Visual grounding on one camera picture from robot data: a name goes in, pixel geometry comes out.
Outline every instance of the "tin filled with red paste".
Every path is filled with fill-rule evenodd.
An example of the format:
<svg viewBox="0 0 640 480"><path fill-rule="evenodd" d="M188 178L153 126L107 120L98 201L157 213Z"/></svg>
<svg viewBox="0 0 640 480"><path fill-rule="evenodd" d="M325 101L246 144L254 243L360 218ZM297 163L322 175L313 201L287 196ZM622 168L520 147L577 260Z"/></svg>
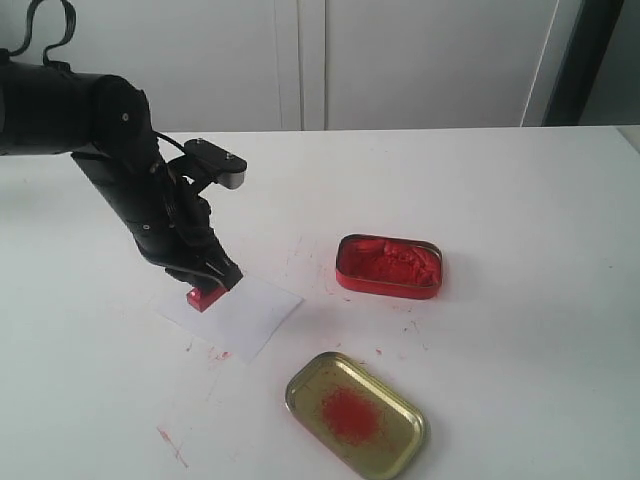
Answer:
<svg viewBox="0 0 640 480"><path fill-rule="evenodd" d="M338 247L336 278L349 290L427 299L442 284L442 253L428 242L349 235Z"/></svg>

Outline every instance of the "gold metal tray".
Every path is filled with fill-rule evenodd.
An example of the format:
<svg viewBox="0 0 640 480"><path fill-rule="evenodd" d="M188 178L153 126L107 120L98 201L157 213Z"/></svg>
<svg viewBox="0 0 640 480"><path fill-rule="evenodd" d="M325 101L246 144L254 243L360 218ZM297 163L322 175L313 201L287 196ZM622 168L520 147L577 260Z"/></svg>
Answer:
<svg viewBox="0 0 640 480"><path fill-rule="evenodd" d="M398 475L427 437L420 411L346 355L326 352L289 382L294 417L370 480Z"/></svg>

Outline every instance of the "red smudge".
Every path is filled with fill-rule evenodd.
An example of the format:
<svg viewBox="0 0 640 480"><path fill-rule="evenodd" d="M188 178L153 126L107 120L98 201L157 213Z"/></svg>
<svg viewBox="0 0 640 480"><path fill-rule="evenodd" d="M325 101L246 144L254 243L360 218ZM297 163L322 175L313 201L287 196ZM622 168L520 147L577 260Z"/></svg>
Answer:
<svg viewBox="0 0 640 480"><path fill-rule="evenodd" d="M156 427L156 430L158 430L158 433L160 434L160 436L162 437L162 439L167 442L169 444L169 446L171 446L171 448L173 449L174 452L174 456L176 457L176 460L178 460L182 466L184 468L189 468L189 465L187 465L187 462L184 461L184 458L182 458L182 454L180 453L180 449L177 448L173 441L171 440L171 437L169 436L169 434L163 430L160 427Z"/></svg>
<svg viewBox="0 0 640 480"><path fill-rule="evenodd" d="M353 446L371 441L380 431L380 412L358 392L338 387L322 400L322 419L339 439Z"/></svg>
<svg viewBox="0 0 640 480"><path fill-rule="evenodd" d="M407 243L357 239L344 246L339 270L350 277L400 285L428 287L440 282L438 257Z"/></svg>

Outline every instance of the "white wall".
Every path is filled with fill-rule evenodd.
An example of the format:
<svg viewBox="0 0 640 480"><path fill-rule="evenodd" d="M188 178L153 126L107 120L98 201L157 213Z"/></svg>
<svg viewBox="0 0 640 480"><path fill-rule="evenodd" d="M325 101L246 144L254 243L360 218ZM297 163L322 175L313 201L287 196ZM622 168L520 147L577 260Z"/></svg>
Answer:
<svg viewBox="0 0 640 480"><path fill-rule="evenodd" d="M72 1L76 38L52 56L129 79L166 131L539 124L581 3ZM27 4L0 0L0 46L20 43ZM62 19L44 2L24 58Z"/></svg>
<svg viewBox="0 0 640 480"><path fill-rule="evenodd" d="M591 90L582 125L640 124L640 2L627 0Z"/></svg>
<svg viewBox="0 0 640 480"><path fill-rule="evenodd" d="M52 58L76 71L121 75L145 90L157 129L280 130L285 123L273 0L71 1L78 13L76 36ZM22 41L27 5L0 0L0 46L16 48ZM34 44L21 58L39 62L43 45L62 36L63 18L60 2L44 2ZM292 25L283 23L287 19L280 16L278 33L287 40L293 31L295 50L284 52L281 63L290 68L293 56L294 82L287 92L299 125L297 23L295 15ZM285 99L285 108L290 104Z"/></svg>

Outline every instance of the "metal tin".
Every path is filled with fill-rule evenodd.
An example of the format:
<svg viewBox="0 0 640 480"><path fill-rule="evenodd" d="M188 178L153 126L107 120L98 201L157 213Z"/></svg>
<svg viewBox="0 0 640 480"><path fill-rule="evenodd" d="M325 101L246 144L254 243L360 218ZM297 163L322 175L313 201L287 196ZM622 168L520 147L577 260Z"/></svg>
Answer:
<svg viewBox="0 0 640 480"><path fill-rule="evenodd" d="M293 416L370 480L398 475L427 438L420 411L346 355L326 352L289 382Z"/></svg>
<svg viewBox="0 0 640 480"><path fill-rule="evenodd" d="M436 270L428 284L416 285L410 283L394 283L368 278L363 275L355 275L344 268L347 255L358 255L357 250L350 249L354 242L363 240L380 240L400 246L410 246L415 249L425 250L436 262ZM342 239L336 255L336 280L348 290L373 293L377 295L389 295L393 297L413 298L426 300L437 295L442 285L442 252L438 247L429 242L407 240L403 238L378 237L374 235L348 235Z"/></svg>

